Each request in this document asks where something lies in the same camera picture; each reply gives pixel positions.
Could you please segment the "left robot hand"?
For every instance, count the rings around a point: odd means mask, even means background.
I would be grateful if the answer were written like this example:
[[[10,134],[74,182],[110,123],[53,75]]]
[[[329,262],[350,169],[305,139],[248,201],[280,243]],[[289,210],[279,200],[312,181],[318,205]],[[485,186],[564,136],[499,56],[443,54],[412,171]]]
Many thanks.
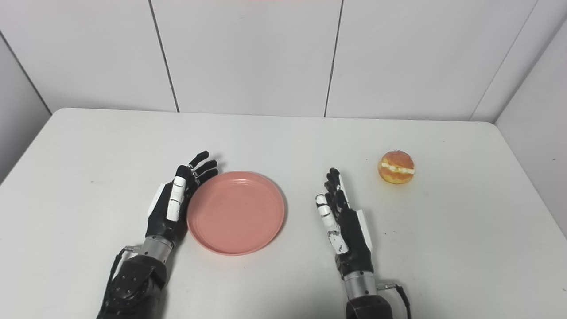
[[[219,174],[218,162],[209,160],[209,156],[208,151],[198,153],[187,165],[178,166],[170,182],[160,186],[148,213],[145,237],[159,237],[177,245],[186,236],[187,208],[193,195]]]

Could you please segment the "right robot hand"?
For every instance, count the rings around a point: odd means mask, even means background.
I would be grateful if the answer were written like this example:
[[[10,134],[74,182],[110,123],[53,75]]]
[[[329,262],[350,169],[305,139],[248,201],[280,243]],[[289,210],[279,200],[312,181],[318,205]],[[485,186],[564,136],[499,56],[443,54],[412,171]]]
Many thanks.
[[[340,276],[361,271],[374,273],[370,239],[363,230],[361,214],[349,203],[338,169],[330,168],[324,187],[326,193],[318,194],[315,204],[334,249]]]

